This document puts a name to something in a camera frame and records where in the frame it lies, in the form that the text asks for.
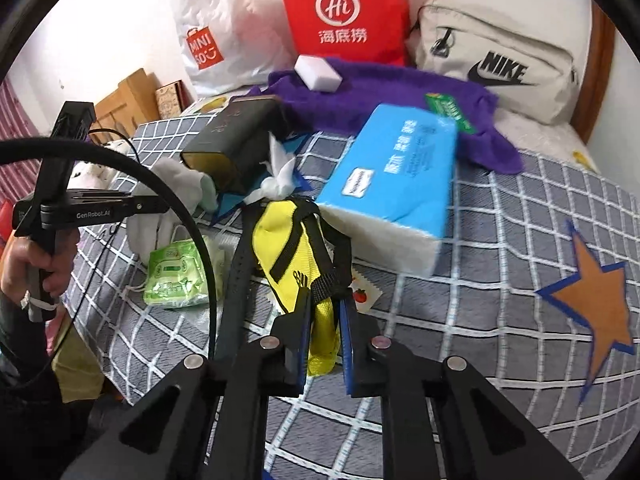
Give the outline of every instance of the orange star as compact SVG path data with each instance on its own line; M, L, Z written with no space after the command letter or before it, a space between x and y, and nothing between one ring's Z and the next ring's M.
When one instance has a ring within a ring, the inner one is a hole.
M631 355L635 350L626 304L625 263L601 267L572 224L569 231L578 272L536 293L591 331L589 371L580 394L582 402L612 348Z

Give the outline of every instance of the yellow pouch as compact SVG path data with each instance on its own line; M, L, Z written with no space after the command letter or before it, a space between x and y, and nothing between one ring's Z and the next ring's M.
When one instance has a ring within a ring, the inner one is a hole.
M308 208L317 211L315 204L305 201L302 209ZM292 312L295 308L300 285L308 286L313 291L314 280L333 269L318 219L308 212L302 218L300 211L291 200L269 203L255 226L252 238L258 263L286 312ZM339 348L340 335L334 304L328 298L316 305L309 345L308 374L317 376L329 373L334 368Z

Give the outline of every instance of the white sponge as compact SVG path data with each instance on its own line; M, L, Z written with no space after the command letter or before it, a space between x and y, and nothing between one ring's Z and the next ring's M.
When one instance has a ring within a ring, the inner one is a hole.
M335 92L342 82L340 75L322 57L299 56L294 69L309 90Z

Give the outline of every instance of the purple towel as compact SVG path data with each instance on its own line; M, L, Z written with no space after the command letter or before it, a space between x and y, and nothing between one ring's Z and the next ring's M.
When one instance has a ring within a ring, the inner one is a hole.
M455 97L476 128L474 135L458 134L458 158L497 173L523 170L520 153L494 127L498 98L479 84L413 68L327 59L342 76L336 93L313 92L293 71L273 72L263 94L278 95L293 111L297 128L354 135L380 103L426 108L429 92ZM250 94L259 94L253 88Z

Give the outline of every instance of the human hand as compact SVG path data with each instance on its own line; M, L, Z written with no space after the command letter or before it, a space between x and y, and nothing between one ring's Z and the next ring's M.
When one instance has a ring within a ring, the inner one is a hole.
M14 238L8 244L1 269L0 289L14 303L20 304L27 292L28 266L51 272L42 282L42 288L53 297L66 291L74 269L74 258L78 254L80 231L59 231L57 236L54 256L28 238Z

